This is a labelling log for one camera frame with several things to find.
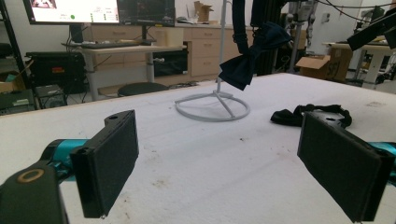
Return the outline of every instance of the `black chair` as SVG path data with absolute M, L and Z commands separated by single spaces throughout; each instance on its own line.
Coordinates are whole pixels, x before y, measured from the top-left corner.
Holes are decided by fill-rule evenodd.
M 132 84 L 127 84 L 119 88 L 117 95 L 121 96 L 132 96 L 138 94 L 145 94 L 156 91 L 167 91 L 169 88 L 159 83 L 155 82 L 137 82 Z

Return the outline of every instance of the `metal rack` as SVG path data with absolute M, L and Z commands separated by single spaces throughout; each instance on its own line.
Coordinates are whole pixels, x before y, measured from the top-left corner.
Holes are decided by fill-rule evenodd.
M 0 0 L 0 12 L 1 12 L 1 16 L 2 16 L 2 18 L 0 19 L 0 22 L 3 22 L 4 25 L 6 26 L 9 43 L 12 47 L 13 57 L 15 59 L 15 62 L 17 62 L 18 69 L 21 72 L 23 82 L 24 82 L 26 88 L 29 88 L 28 77 L 27 77 L 26 72 L 24 71 L 25 66 L 24 66 L 24 63 L 22 60 L 20 48 L 18 47 L 17 38 L 15 36 L 14 30 L 12 29 L 11 20 L 9 19 L 9 16 L 8 16 L 5 0 Z

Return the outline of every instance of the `desk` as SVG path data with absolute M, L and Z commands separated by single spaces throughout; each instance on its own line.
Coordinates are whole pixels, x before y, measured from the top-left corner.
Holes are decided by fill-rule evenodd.
M 146 53 L 146 71 L 137 70 L 137 74 L 146 74 L 147 81 L 154 82 L 154 63 L 152 58 L 153 52 L 182 50 L 185 47 L 157 47 L 157 46 L 135 46 L 127 48 L 115 48 L 115 49 L 82 49 L 81 53 L 84 55 L 84 60 L 87 69 L 87 79 L 90 83 L 90 90 L 92 100 L 96 101 L 103 97 L 99 96 L 98 89 L 106 86 L 126 84 L 125 79 L 118 78 L 119 76 L 130 77 L 131 66 L 123 65 L 122 68 L 113 68 L 111 70 L 98 70 L 95 62 L 95 56 L 99 55 L 117 55 L 117 54 L 134 54 L 134 53 Z
M 243 119 L 202 122 L 177 113 L 175 100 L 216 87 L 213 83 L 0 118 L 0 183 L 38 160 L 52 140 L 91 138 L 104 127 L 105 117 L 134 109 L 140 155 L 120 197 L 105 220 L 85 219 L 76 183 L 63 182 L 72 224 L 351 223 L 297 157 L 301 128 L 274 124 L 271 115 L 299 104 L 340 104 L 353 117 L 350 132 L 365 141 L 395 141 L 395 96 L 280 74 L 255 77 L 245 91 L 223 83 L 223 91 L 250 105 L 251 113 Z M 208 106 L 216 105 L 205 99 Z M 394 224 L 395 211 L 396 188 L 387 186 L 375 223 Z
M 350 49 L 348 44 L 338 43 L 325 43 L 326 45 L 336 49 Z M 370 63 L 370 67 L 367 72 L 367 76 L 364 79 L 363 88 L 376 90 L 381 85 L 375 85 L 376 77 L 378 76 L 379 69 L 381 68 L 382 60 L 385 56 L 390 56 L 396 49 L 390 49 L 389 46 L 378 46 L 378 45 L 364 45 L 361 47 L 367 54 L 372 54 L 373 58 Z

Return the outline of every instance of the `monitor screen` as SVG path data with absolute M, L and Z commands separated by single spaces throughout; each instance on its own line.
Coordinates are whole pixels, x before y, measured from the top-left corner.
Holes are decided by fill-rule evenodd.
M 118 0 L 120 23 L 175 26 L 175 0 Z
M 119 23 L 117 0 L 23 0 L 31 24 Z

